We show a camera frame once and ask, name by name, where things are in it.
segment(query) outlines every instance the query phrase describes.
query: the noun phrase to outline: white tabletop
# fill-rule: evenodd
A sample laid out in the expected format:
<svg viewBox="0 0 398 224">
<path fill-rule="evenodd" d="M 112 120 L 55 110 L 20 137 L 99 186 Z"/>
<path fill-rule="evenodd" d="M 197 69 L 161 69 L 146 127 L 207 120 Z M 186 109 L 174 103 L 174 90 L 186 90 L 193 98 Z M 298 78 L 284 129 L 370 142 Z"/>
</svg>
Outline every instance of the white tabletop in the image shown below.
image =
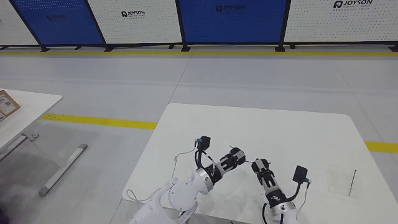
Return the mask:
<svg viewBox="0 0 398 224">
<path fill-rule="evenodd" d="M 343 114 L 277 111 L 224 106 L 170 104 L 132 173 L 126 189 L 147 198 L 170 179 L 174 157 L 189 151 L 193 140 L 211 137 L 207 153 L 218 160 L 231 146 L 242 149 L 247 160 L 271 162 L 279 185 L 289 197 L 296 165 L 308 169 L 313 182 L 298 218 L 305 224 L 395 223 L 398 204 L 382 177 L 351 118 Z M 196 169 L 194 154 L 178 158 L 175 176 L 188 180 Z M 203 165 L 208 165 L 203 158 Z M 357 169 L 355 197 L 328 191 L 330 166 Z M 305 187 L 294 201 L 300 206 Z M 245 163 L 228 172 L 209 193 L 198 197 L 197 213 L 245 223 L 262 223 L 264 190 Z M 162 205 L 171 208 L 167 197 Z"/>
<path fill-rule="evenodd" d="M 0 122 L 0 148 L 17 137 L 28 125 L 40 118 L 46 111 L 57 104 L 62 96 L 47 95 L 2 89 L 21 106 L 17 111 Z"/>
</svg>

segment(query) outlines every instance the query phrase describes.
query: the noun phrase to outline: yellow floor line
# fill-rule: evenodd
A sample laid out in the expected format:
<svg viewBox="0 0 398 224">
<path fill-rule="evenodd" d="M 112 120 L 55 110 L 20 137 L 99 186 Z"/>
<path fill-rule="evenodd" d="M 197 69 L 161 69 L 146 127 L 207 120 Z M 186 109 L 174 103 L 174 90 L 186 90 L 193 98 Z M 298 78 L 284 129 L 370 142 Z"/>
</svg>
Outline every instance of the yellow floor line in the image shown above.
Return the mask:
<svg viewBox="0 0 398 224">
<path fill-rule="evenodd" d="M 365 143 L 370 151 L 398 154 L 398 144 L 393 144 L 389 142 L 374 142 L 374 141 L 365 141 Z"/>
<path fill-rule="evenodd" d="M 81 124 L 97 124 L 101 126 L 118 126 L 127 128 L 147 129 L 154 130 L 157 123 L 155 122 L 144 122 L 126 119 L 108 119 L 108 118 L 95 118 L 87 116 L 73 116 L 64 114 L 45 114 L 42 119 L 53 120 L 53 121 L 64 121 Z"/>
<path fill-rule="evenodd" d="M 42 119 L 80 123 L 80 124 L 97 124 L 101 126 L 117 126 L 117 127 L 137 128 L 137 129 L 147 129 L 147 130 L 154 130 L 157 125 L 157 123 L 155 122 L 135 121 L 135 120 L 126 120 L 126 119 L 95 118 L 87 116 L 74 116 L 74 115 L 51 114 L 51 113 L 45 114 L 42 117 Z M 374 142 L 374 141 L 365 141 L 365 143 L 370 151 L 398 154 L 398 144 L 386 143 L 386 142 Z"/>
<path fill-rule="evenodd" d="M 398 52 L 273 52 L 273 51 L 159 51 L 159 50 L 132 50 L 132 51 L 48 51 L 48 52 L 20 52 L 0 51 L 0 55 L 271 55 L 271 56 L 324 56 L 324 57 L 398 57 Z"/>
</svg>

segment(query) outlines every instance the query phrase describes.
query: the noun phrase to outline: epoxy floor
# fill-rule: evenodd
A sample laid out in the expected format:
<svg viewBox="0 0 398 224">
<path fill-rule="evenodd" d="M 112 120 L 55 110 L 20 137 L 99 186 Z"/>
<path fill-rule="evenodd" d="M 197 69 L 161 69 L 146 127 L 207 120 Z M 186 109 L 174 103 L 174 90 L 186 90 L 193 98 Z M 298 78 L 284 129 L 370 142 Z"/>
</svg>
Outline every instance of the epoxy floor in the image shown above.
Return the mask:
<svg viewBox="0 0 398 224">
<path fill-rule="evenodd" d="M 62 95 L 51 113 L 152 122 L 169 103 L 344 113 L 364 140 L 398 142 L 398 57 L 51 55 L 56 50 L 35 56 L 0 51 L 0 88 Z M 289 52 L 303 51 L 390 52 Z M 136 205 L 122 200 L 122 190 L 152 131 L 45 120 L 32 130 L 58 164 L 79 144 L 89 148 L 44 198 L 37 192 L 56 164 L 29 142 L 3 159 L 0 205 L 12 223 L 128 223 Z M 372 155 L 398 198 L 398 154 Z M 195 217 L 191 223 L 229 221 Z"/>
</svg>

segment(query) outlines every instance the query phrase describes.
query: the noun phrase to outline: transparent container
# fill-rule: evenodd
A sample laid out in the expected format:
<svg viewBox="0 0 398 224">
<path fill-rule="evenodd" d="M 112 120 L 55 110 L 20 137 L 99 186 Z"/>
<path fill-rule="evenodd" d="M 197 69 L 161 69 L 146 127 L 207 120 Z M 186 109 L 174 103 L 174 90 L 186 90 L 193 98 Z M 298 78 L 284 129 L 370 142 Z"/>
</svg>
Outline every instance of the transparent container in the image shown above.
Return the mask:
<svg viewBox="0 0 398 224">
<path fill-rule="evenodd" d="M 329 166 L 326 171 L 326 182 L 330 192 L 350 198 L 358 197 L 359 173 L 354 168 Z"/>
</svg>

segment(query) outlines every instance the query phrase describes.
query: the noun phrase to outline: metal table leg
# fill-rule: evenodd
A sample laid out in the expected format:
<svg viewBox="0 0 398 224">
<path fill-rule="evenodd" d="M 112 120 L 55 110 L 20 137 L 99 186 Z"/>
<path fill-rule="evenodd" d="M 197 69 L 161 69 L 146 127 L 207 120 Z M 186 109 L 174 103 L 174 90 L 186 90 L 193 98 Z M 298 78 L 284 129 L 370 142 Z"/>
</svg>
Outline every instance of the metal table leg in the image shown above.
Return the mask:
<svg viewBox="0 0 398 224">
<path fill-rule="evenodd" d="M 37 149 L 41 150 L 50 160 L 53 160 L 45 151 L 43 151 L 38 145 L 35 144 L 34 141 L 39 138 L 38 134 L 24 134 L 24 136 L 29 138 L 32 144 L 34 144 Z M 61 178 L 61 176 L 69 169 L 73 162 L 76 161 L 76 159 L 87 147 L 87 144 L 79 145 L 79 148 L 68 158 L 67 164 L 63 167 L 60 167 L 59 170 L 50 178 L 50 180 L 40 189 L 39 196 L 44 197 L 45 195 L 47 195 L 50 189 L 55 185 L 55 183 Z"/>
<path fill-rule="evenodd" d="M 87 144 L 80 144 L 79 148 L 69 157 L 67 164 L 60 168 L 50 180 L 40 189 L 39 196 L 44 197 L 54 186 L 54 184 L 61 178 L 61 176 L 67 171 L 67 169 L 73 164 L 78 156 L 87 148 Z"/>
<path fill-rule="evenodd" d="M 27 139 L 27 136 L 19 136 L 17 139 L 15 139 L 11 144 L 9 144 L 7 147 L 4 148 L 0 152 L 0 161 L 5 158 L 12 150 L 14 150 L 20 143 L 24 142 L 24 140 Z"/>
</svg>

